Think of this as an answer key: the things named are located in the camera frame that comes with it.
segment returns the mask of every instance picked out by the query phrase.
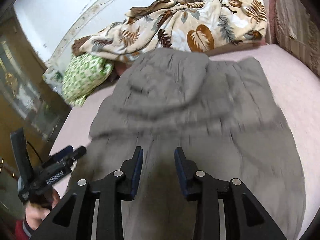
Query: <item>green patterned pillow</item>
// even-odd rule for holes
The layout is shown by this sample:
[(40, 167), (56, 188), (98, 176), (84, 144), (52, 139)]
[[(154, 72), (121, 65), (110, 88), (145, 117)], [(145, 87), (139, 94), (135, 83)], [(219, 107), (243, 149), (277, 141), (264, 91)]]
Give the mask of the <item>green patterned pillow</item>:
[(71, 106), (82, 106), (94, 88), (103, 83), (113, 62), (91, 54), (73, 56), (63, 77), (62, 96)]

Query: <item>red sleeve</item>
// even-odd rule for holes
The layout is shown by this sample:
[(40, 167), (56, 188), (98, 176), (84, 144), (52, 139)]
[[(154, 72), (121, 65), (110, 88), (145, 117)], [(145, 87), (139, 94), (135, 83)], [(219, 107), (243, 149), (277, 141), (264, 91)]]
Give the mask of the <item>red sleeve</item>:
[(18, 220), (16, 222), (14, 235), (17, 240), (29, 240), (29, 237), (26, 235), (26, 233), (23, 230), (22, 223), (23, 223), (23, 220)]

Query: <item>human hand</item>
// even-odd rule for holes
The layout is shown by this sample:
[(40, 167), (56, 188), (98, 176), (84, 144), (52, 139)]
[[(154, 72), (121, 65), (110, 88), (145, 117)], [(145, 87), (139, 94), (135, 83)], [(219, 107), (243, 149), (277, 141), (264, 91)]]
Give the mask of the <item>human hand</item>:
[[(60, 196), (55, 189), (52, 189), (52, 198), (51, 206), (54, 208), (60, 201)], [(49, 209), (28, 202), (26, 206), (26, 221), (33, 230), (36, 230), (49, 213)]]

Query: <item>metal screw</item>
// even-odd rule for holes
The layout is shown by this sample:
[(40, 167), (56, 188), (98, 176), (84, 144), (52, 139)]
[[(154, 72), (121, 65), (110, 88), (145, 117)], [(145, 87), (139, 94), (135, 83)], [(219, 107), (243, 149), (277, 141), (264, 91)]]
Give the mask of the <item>metal screw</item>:
[(115, 175), (116, 177), (120, 177), (120, 176), (122, 176), (123, 175), (123, 171), (115, 171), (114, 173), (113, 173), (113, 175)]
[(239, 179), (233, 179), (232, 183), (235, 184), (236, 186), (239, 186), (241, 184), (241, 180)]
[(205, 172), (204, 172), (204, 171), (197, 171), (197, 172), (196, 172), (196, 175), (197, 175), (198, 177), (203, 177), (203, 176), (205, 175)]
[(87, 184), (87, 181), (85, 179), (78, 180), (78, 185), (79, 186), (84, 186), (85, 184)]

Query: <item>black cable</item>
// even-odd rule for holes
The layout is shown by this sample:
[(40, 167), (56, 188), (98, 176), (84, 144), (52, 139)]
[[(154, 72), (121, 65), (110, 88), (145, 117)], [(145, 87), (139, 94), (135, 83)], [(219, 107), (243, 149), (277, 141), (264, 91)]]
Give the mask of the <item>black cable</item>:
[(39, 154), (37, 153), (36, 149), (32, 146), (32, 144), (31, 144), (29, 141), (27, 141), (27, 143), (28, 143), (28, 145), (30, 145), (30, 147), (33, 149), (33, 151), (35, 152), (35, 154), (38, 156), (38, 158), (39, 158), (39, 160), (41, 161), (41, 163), (43, 163), (43, 161), (42, 161), (41, 157), (39, 156)]

